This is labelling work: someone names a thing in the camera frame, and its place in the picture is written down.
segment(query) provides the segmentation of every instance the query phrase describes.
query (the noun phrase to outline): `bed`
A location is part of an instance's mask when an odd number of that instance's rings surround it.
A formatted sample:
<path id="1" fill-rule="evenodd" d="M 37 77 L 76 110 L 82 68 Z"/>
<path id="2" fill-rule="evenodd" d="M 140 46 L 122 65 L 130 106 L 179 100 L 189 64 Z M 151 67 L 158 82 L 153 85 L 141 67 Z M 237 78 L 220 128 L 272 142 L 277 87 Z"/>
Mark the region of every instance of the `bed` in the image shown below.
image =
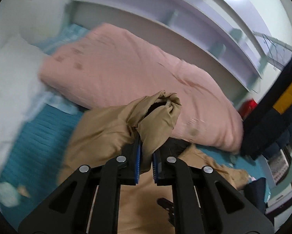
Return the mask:
<path id="1" fill-rule="evenodd" d="M 35 45 L 43 52 L 53 54 L 60 46 L 82 38 L 87 32 L 86 28 L 71 24 L 57 37 Z M 53 99 L 54 95 L 47 97 L 48 94 L 47 90 L 43 90 L 42 93 L 35 95 L 33 102 L 42 102 L 43 105 L 28 109 L 30 118 L 22 123 L 24 125 L 10 148 L 9 156 L 6 156 L 1 163 L 3 168 L 0 173 L 0 184 L 11 184 L 14 189 L 22 186 L 27 192 L 27 197 L 20 198 L 15 197 L 14 191 L 0 194 L 0 197 L 4 197 L 0 198 L 1 211 L 14 228 L 17 228 L 22 219 L 56 188 L 56 175 L 62 162 L 65 146 L 85 110 L 66 99 L 60 101 L 61 105 L 59 105 L 58 101 Z M 202 145 L 197 145 L 197 148 L 213 157 L 219 164 L 245 169 L 256 179 L 264 176 L 258 161 L 237 157 L 233 164 L 231 154 L 228 152 Z M 267 186 L 265 201 L 268 200 L 269 193 Z"/>

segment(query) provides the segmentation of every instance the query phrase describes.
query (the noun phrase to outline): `white wall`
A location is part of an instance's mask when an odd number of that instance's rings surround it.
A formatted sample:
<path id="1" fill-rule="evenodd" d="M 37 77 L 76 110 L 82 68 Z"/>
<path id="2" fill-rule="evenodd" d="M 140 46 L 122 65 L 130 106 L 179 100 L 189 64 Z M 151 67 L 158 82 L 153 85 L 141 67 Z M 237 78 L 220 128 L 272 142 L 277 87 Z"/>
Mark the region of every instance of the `white wall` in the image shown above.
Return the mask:
<path id="1" fill-rule="evenodd" d="M 286 10 L 280 0 L 250 0 L 260 13 L 267 25 L 271 36 L 292 46 L 292 25 L 287 16 Z M 263 71 L 262 80 L 254 86 L 254 91 L 249 98 L 259 102 L 269 90 L 273 82 L 280 74 L 280 70 L 271 64 L 267 64 Z"/>
<path id="2" fill-rule="evenodd" d="M 2 0 L 0 48 L 16 33 L 20 33 L 29 43 L 58 34 L 66 2 L 67 0 Z"/>

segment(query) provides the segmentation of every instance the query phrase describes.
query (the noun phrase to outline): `yellow stripe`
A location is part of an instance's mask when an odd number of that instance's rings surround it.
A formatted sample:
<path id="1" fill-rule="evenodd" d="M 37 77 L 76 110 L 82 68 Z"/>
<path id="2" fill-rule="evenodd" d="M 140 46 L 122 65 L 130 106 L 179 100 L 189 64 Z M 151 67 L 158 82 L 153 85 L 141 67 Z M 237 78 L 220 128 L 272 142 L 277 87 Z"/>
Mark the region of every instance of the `yellow stripe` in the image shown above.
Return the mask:
<path id="1" fill-rule="evenodd" d="M 287 88 L 287 90 L 276 101 L 273 108 L 280 114 L 283 114 L 291 105 L 292 105 L 292 82 Z"/>

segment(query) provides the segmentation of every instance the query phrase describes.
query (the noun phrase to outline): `blue bed sheet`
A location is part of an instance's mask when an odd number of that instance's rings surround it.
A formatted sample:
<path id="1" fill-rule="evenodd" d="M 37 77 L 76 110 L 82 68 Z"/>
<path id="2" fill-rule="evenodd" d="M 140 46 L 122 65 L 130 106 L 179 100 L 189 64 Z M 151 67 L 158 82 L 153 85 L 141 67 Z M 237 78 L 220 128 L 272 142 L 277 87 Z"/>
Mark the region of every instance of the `blue bed sheet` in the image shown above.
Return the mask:
<path id="1" fill-rule="evenodd" d="M 196 147 L 198 149 L 200 149 L 203 153 L 214 158 L 218 164 L 224 164 L 227 167 L 232 167 L 230 165 L 230 163 L 231 163 L 231 160 L 230 160 L 231 154 L 230 153 L 218 150 L 217 148 L 214 148 L 214 147 L 202 146 L 202 145 L 198 145 L 198 144 L 196 145 Z M 259 161 L 258 160 L 253 161 L 251 158 L 244 158 L 241 156 L 237 156 L 236 162 L 235 162 L 233 168 L 244 169 L 249 173 L 250 176 L 252 176 L 256 179 L 259 179 L 261 177 L 265 177 Z M 268 201 L 270 194 L 271 194 L 270 188 L 266 184 L 265 197 L 264 197 L 265 202 Z"/>
<path id="2" fill-rule="evenodd" d="M 67 143 L 82 115 L 80 111 L 71 115 L 46 105 L 23 126 L 0 176 L 0 183 L 24 186 L 31 196 L 21 196 L 15 207 L 0 205 L 3 216 L 15 229 L 57 187 Z"/>

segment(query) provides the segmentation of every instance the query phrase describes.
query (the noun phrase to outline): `white shelf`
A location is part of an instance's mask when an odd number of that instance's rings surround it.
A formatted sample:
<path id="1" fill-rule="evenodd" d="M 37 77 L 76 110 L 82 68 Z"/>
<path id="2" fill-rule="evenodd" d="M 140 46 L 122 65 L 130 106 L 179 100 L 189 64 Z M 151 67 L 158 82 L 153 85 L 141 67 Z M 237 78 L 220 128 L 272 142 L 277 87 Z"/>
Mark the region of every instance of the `white shelf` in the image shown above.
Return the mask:
<path id="1" fill-rule="evenodd" d="M 189 42 L 193 43 L 195 46 L 197 46 L 198 48 L 200 48 L 201 50 L 203 50 L 204 52 L 206 52 L 209 56 L 211 56 L 214 60 L 216 60 L 219 64 L 221 64 L 221 66 L 223 66 L 229 73 L 231 73 L 238 80 L 238 82 L 245 88 L 245 90 L 247 90 L 248 92 L 250 92 L 250 89 L 247 87 L 246 83 L 245 82 L 242 82 L 238 78 L 238 76 L 234 73 L 234 71 L 231 71 L 229 69 L 230 66 L 229 66 L 229 64 L 225 60 L 219 60 L 219 59 L 217 59 L 214 55 L 212 55 L 207 50 L 206 45 L 204 45 L 202 42 L 199 42 L 199 41 L 193 42 L 192 40 L 190 40 L 189 38 L 186 37 L 186 34 L 180 33 L 181 31 L 178 31 L 177 29 L 173 29 L 172 27 L 169 27 L 166 24 L 161 23 L 161 22 L 159 22 L 157 20 L 153 20 L 151 18 L 147 18 L 147 17 L 145 17 L 143 15 L 140 15 L 138 13 L 133 13 L 131 10 L 123 9 L 122 7 L 119 7 L 119 6 L 115 6 L 115 5 L 111 6 L 111 5 L 107 5 L 107 4 L 103 3 L 103 2 L 93 1 L 93 0 L 72 0 L 72 1 L 75 1 L 75 2 L 84 2 L 84 3 L 92 3 L 92 4 L 98 4 L 98 5 L 102 5 L 102 6 L 106 6 L 106 7 L 111 7 L 111 8 L 120 10 L 120 11 L 124 11 L 124 12 L 130 13 L 130 14 L 139 16 L 139 17 L 144 18 L 146 20 L 149 20 L 149 21 L 151 21 L 153 23 L 156 23 L 158 25 L 161 25 L 162 27 L 165 27 L 165 28 L 169 29 L 172 32 L 175 32 L 176 34 L 180 35 L 181 37 L 185 38 L 186 40 L 188 40 Z"/>
<path id="2" fill-rule="evenodd" d="M 209 34 L 213 35 L 213 39 L 219 40 L 220 37 L 220 40 L 223 40 L 225 42 L 223 43 L 225 44 L 225 46 L 228 45 L 230 46 L 229 49 L 227 49 L 227 53 L 234 51 L 237 54 L 235 58 L 236 63 L 239 63 L 239 66 L 243 66 L 243 64 L 246 64 L 246 66 L 248 66 L 249 69 L 252 70 L 254 74 L 257 74 L 257 76 L 259 77 L 261 76 L 258 71 L 259 60 L 255 61 L 253 55 L 250 55 L 252 57 L 250 58 L 248 54 L 222 27 L 220 27 L 217 23 L 211 20 L 207 15 L 202 13 L 197 7 L 191 5 L 185 0 L 83 0 L 83 1 L 119 8 L 124 11 L 132 12 L 136 15 L 140 15 L 155 21 L 163 21 L 167 14 L 171 13 L 171 11 L 176 9 L 179 11 L 180 16 L 184 16 L 184 14 L 187 14 L 187 19 L 191 20 L 192 27 L 194 27 L 194 25 L 197 25 L 198 22 L 200 22 L 200 24 L 198 25 L 201 25 L 201 23 L 204 22 L 205 25 L 209 26 L 208 29 Z M 212 42 L 212 38 L 204 41 L 206 41 L 206 44 L 209 45 L 208 47 L 211 46 L 212 43 L 210 42 Z"/>

